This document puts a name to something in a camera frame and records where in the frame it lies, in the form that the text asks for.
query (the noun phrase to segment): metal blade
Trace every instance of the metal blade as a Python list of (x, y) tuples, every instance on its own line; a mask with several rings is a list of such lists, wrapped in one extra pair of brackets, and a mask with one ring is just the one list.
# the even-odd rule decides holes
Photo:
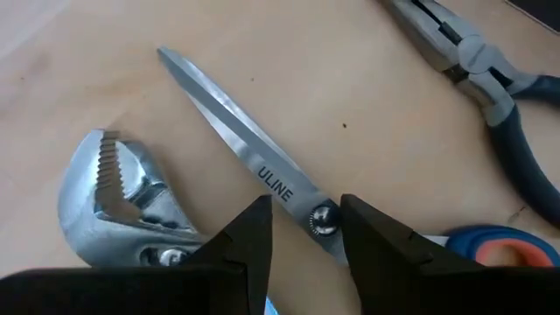
[(192, 62), (165, 47), (158, 53), (202, 115), (297, 224), (323, 249), (347, 263), (336, 222), (338, 206)]
[(441, 245), (443, 247), (445, 247), (445, 244), (447, 244), (447, 241), (449, 241), (449, 236), (441, 236), (441, 235), (422, 235), (422, 236), (432, 242), (435, 242), (437, 245)]

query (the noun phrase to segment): needle-nose pliers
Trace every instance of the needle-nose pliers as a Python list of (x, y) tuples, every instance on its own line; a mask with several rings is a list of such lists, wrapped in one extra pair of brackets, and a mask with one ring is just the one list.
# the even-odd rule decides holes
[(381, 0), (419, 52), (479, 104), (490, 142), (527, 204), (560, 228), (560, 193), (536, 162), (515, 99), (560, 105), (560, 78), (515, 69), (467, 21), (431, 0)]

